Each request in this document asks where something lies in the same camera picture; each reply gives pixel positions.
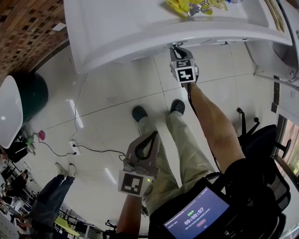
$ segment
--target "white tile floor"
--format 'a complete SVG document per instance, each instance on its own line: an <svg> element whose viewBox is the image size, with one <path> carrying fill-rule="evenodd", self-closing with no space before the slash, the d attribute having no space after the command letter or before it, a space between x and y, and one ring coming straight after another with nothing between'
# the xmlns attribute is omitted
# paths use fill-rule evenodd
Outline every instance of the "white tile floor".
<svg viewBox="0 0 299 239"><path fill-rule="evenodd" d="M253 76L255 66L244 43L195 47L191 51L199 67L198 86L234 125L240 125L238 106L247 114L248 127L254 124L255 116L260 118L261 127L276 122L277 116L271 113L273 83ZM28 128L32 132L44 130L45 142L55 152L68 153L71 151L68 141L76 132L74 103L84 76L74 70L69 47L50 59L37 73L45 78L50 98ZM165 115L176 98L185 101L184 120L214 165L186 91L172 77L168 52L126 64L111 63L89 74L76 106L78 133L74 139L93 149L126 152L131 141L139 136L131 110L142 105L160 132L170 166L181 185L178 153L165 125ZM100 154L82 148L79 156L57 157L46 145L38 144L36 156L28 155L24 161L41 187L56 175L55 162L65 167L74 163L78 177L65 203L89 223L104 230L108 219L117 221L126 196L117 192L117 184L108 177L107 169L117 181L118 170L122 169L118 154ZM148 223L143 217L141 232L148 230Z"/></svg>

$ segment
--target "pink object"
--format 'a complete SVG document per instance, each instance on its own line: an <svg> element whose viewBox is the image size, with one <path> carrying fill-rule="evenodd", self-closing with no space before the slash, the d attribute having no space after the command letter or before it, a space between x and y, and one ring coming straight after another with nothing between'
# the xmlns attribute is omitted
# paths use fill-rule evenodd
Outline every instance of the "pink object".
<svg viewBox="0 0 299 239"><path fill-rule="evenodd" d="M43 130L41 130L40 132L38 132L38 137L41 140L44 140L46 138L46 133Z"/></svg>
<svg viewBox="0 0 299 239"><path fill-rule="evenodd" d="M201 227L206 222L205 219L202 219L199 223L197 223L197 227Z"/></svg>

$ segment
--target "green trash bin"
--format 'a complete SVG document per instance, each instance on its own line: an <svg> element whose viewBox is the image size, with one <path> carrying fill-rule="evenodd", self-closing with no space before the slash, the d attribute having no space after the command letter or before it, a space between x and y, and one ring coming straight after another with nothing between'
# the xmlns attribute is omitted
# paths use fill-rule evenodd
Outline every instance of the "green trash bin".
<svg viewBox="0 0 299 239"><path fill-rule="evenodd" d="M33 73L14 73L23 108L23 126L27 124L48 102L48 87L44 79Z"/></svg>

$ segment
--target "screen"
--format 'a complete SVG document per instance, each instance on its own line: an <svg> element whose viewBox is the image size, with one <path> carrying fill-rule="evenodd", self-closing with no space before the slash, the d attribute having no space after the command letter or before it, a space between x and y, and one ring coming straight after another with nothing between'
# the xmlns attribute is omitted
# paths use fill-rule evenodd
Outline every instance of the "screen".
<svg viewBox="0 0 299 239"><path fill-rule="evenodd" d="M205 187L164 226L177 239L193 239L213 224L228 207L226 202Z"/></svg>

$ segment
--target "office chair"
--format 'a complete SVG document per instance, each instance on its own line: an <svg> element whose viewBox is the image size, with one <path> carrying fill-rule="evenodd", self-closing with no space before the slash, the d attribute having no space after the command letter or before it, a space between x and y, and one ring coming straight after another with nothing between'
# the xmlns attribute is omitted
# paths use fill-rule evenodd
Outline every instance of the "office chair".
<svg viewBox="0 0 299 239"><path fill-rule="evenodd" d="M245 113L241 108L237 108L237 112L242 115L242 135L238 139L247 158L269 158L272 156L274 147L281 149L284 152L282 158L285 158L292 142L291 139L288 140L286 146L276 142L276 125L269 125L255 132L260 125L258 117L254 118L256 124L247 132Z"/></svg>
<svg viewBox="0 0 299 239"><path fill-rule="evenodd" d="M269 125L255 132L260 125L257 117L254 118L256 124L247 132L245 113L241 108L238 108L237 112L242 115L242 135L238 137L242 151L246 158L255 160L257 166L261 163L261 160L264 160L262 163L267 165L265 180L267 181L268 186L273 190L276 202L281 211L283 211L289 205L291 200L290 186L281 175L275 164L272 153L274 147L277 147L284 152L282 158L285 158L292 140L288 140L286 146L276 142L276 125Z"/></svg>

